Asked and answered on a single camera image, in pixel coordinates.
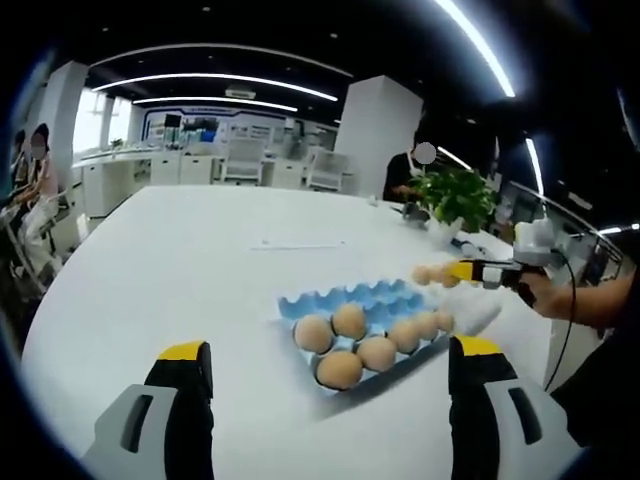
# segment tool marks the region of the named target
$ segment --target window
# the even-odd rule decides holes
[[[113,112],[109,124],[109,143],[114,140],[127,141],[129,121],[131,120],[131,102],[124,98],[116,98],[113,102]]]
[[[82,90],[73,131],[74,152],[83,152],[100,146],[100,128],[106,98],[104,93],[92,92],[88,88]]]

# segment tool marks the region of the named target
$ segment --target egg carton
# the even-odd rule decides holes
[[[291,330],[291,339],[293,341],[293,332],[296,324],[304,316],[319,315],[331,326],[332,315],[345,303],[355,303],[362,307],[364,311],[367,331],[361,340],[354,340],[334,333],[331,347],[322,354],[303,350],[296,345],[300,355],[307,363],[316,384],[327,395],[335,395],[340,390],[325,387],[316,379],[315,373],[318,364],[325,356],[336,351],[356,353],[359,345],[365,339],[386,336],[386,333],[398,320],[411,317],[418,312],[433,312],[440,306],[440,301],[437,298],[415,291],[403,280],[395,280],[393,282],[381,280],[373,286],[359,283],[352,290],[346,287],[335,287],[329,290],[326,295],[318,291],[305,292],[297,300],[281,297],[278,299],[278,308],[283,322]],[[411,354],[396,352],[394,366],[410,359],[419,351],[429,348],[445,336],[448,336],[448,334],[438,331],[437,337],[431,341],[420,339],[418,347]],[[360,381],[353,388],[357,388],[358,385],[370,378],[384,375],[387,372],[376,372],[365,367],[362,370]]]

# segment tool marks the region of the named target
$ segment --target black cable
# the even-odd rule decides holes
[[[562,258],[564,259],[564,263],[569,269],[569,274],[571,275],[571,311],[569,313],[569,328],[567,328],[567,335],[564,337],[564,344],[562,345],[562,349],[560,350],[560,356],[558,357],[558,362],[556,363],[556,367],[553,369],[553,373],[551,377],[549,377],[549,381],[547,382],[547,386],[544,387],[545,392],[549,390],[549,386],[553,382],[553,379],[556,378],[556,373],[558,373],[558,369],[560,368],[560,363],[562,362],[562,357],[564,357],[564,351],[567,349],[567,343],[569,343],[569,335],[571,334],[571,327],[573,326],[573,322],[576,316],[576,277],[573,274],[573,269],[571,265],[569,265],[569,260],[561,251],[557,251]]]

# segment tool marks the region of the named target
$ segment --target ceiling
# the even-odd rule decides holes
[[[590,212],[580,212],[593,223],[636,220],[634,206],[619,204],[621,192],[632,191],[628,172],[635,159],[615,93],[623,89],[636,104],[640,79],[627,59],[638,58],[640,52],[638,42],[631,41],[631,17],[614,1],[606,7],[596,0],[454,3],[500,59],[515,99],[505,99],[478,51],[436,0],[205,0],[166,8],[110,3],[107,13],[78,12],[56,29],[57,64],[74,59],[91,65],[123,52],[185,43],[287,52],[352,76],[288,56],[200,47],[148,51],[101,63],[90,70],[87,85],[166,73],[255,76],[338,97],[331,102],[250,84],[256,100],[293,106],[299,109],[296,115],[329,124],[340,118],[351,83],[384,74],[424,98],[426,112],[436,120],[472,115],[490,123],[507,148],[521,146],[527,135],[535,138],[549,195],[564,201],[567,190],[578,193],[595,205]],[[155,80],[108,93],[132,100],[224,96],[229,85],[241,83]],[[526,154],[506,171],[535,187]],[[576,209],[575,204],[568,206]]]

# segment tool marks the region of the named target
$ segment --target green plant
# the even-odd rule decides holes
[[[418,204],[447,224],[462,217],[469,232],[477,232],[495,207],[495,194],[475,171],[429,172],[413,179]]]

